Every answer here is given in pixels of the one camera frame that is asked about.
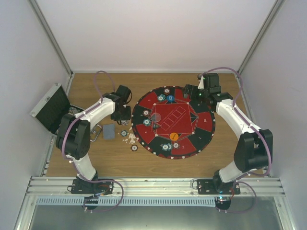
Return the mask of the orange big blind button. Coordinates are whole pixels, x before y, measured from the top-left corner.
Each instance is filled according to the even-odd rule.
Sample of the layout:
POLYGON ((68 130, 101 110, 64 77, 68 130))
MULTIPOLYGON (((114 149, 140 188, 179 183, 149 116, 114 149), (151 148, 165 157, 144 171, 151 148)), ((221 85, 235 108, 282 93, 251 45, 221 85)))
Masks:
POLYGON ((179 134, 173 132, 173 133, 171 133, 171 134, 169 135, 169 138, 170 138, 172 141, 177 141, 177 140, 179 139, 179 134))

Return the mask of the blue small blind button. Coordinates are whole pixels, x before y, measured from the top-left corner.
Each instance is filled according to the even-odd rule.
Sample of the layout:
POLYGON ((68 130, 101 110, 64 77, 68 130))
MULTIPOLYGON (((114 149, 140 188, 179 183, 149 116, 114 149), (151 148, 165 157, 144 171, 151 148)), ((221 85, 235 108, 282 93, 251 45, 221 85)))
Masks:
POLYGON ((168 102, 173 102, 173 101, 175 100, 175 97, 172 96, 172 95, 168 95, 168 96, 166 97, 166 99, 167 99, 168 102))

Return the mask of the green 50 chip bottom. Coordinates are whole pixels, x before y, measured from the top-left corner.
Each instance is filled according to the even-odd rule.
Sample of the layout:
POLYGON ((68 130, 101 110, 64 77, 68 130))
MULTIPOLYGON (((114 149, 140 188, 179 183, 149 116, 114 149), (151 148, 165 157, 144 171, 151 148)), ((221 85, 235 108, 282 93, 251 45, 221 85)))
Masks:
POLYGON ((170 143, 165 143, 165 144, 162 145, 163 151, 170 151, 170 150, 172 150, 172 148, 173 148, 173 146, 170 143))

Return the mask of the playing card deck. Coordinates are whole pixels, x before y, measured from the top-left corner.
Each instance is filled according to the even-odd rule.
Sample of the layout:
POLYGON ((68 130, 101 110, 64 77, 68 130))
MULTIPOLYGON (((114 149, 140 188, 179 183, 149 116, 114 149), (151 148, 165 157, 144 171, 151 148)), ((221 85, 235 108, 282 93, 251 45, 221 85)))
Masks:
POLYGON ((103 125, 103 138, 105 140, 112 140, 115 138, 115 124, 103 125))

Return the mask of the green 50 chip stack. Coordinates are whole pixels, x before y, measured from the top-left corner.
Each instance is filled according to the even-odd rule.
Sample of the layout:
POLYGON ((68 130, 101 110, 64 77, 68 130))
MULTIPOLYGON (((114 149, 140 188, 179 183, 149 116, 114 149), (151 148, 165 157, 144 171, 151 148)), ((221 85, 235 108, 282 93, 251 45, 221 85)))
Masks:
POLYGON ((123 137, 125 137, 125 136, 128 134, 128 132, 127 132, 126 130, 122 130, 120 134, 121 134, 123 137))

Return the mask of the green 50 chip top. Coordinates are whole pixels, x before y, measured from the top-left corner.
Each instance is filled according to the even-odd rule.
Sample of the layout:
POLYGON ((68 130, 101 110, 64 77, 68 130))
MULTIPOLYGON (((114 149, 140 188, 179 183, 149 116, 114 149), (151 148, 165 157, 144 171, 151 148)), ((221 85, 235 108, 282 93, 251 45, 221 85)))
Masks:
POLYGON ((164 94, 161 94, 157 97, 158 101, 164 101, 166 99, 166 96, 164 94))

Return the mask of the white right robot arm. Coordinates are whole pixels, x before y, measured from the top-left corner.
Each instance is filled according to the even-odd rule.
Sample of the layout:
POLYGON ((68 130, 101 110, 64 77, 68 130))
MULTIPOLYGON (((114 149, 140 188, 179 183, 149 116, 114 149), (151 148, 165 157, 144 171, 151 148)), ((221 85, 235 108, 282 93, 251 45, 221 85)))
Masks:
POLYGON ((184 98, 205 102, 235 133, 238 143, 233 161, 213 176, 213 190, 223 194, 245 176, 264 177, 272 167, 272 132, 255 125, 237 106, 228 92, 221 87, 199 88, 187 84, 183 90, 184 98))

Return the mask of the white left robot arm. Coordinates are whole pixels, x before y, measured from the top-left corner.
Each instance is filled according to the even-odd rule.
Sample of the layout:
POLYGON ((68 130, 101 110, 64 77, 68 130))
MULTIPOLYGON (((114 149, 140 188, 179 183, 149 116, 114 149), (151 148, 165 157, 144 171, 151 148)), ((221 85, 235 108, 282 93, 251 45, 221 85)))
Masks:
POLYGON ((93 167, 89 149, 91 131, 95 125, 107 116, 120 122, 131 118, 131 108, 127 104, 132 93, 106 93, 96 103, 75 115, 66 114, 61 120, 56 139, 56 147, 64 159, 73 165, 77 177, 83 180, 82 188, 89 194, 99 188, 96 169, 93 167))

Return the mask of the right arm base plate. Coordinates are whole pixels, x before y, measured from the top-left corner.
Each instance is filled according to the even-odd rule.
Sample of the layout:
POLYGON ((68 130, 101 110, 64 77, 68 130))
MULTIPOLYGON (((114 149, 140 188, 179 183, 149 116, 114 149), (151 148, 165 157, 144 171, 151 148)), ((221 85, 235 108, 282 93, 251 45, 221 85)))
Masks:
POLYGON ((222 183, 214 179, 195 179, 191 182, 191 187, 199 195, 239 195, 240 188, 233 185, 233 182, 222 183))

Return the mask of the orange 100 chip stack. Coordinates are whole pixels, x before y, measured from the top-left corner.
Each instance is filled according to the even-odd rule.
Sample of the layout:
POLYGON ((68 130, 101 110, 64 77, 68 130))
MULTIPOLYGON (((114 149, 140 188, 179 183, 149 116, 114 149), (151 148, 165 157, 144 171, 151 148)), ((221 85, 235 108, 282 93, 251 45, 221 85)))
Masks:
POLYGON ((137 151, 138 150, 138 146, 137 145, 132 145, 130 149, 131 149, 131 151, 137 151))

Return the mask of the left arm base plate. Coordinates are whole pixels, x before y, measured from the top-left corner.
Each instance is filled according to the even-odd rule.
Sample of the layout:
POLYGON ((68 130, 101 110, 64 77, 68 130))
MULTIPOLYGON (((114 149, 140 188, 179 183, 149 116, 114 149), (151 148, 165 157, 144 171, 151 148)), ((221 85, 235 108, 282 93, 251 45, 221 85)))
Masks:
POLYGON ((67 187, 67 191, 71 194, 103 194, 108 195, 113 191, 113 182, 90 183, 76 177, 72 185, 67 187))

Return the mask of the blue 10 chip stack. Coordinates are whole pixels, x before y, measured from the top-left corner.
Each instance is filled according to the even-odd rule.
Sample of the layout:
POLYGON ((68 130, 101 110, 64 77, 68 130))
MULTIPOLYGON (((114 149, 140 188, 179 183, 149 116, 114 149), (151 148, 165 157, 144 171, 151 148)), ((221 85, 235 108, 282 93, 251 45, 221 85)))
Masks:
POLYGON ((129 122, 130 122, 129 120, 121 120, 120 124, 123 125, 123 126, 127 126, 129 124, 129 122))

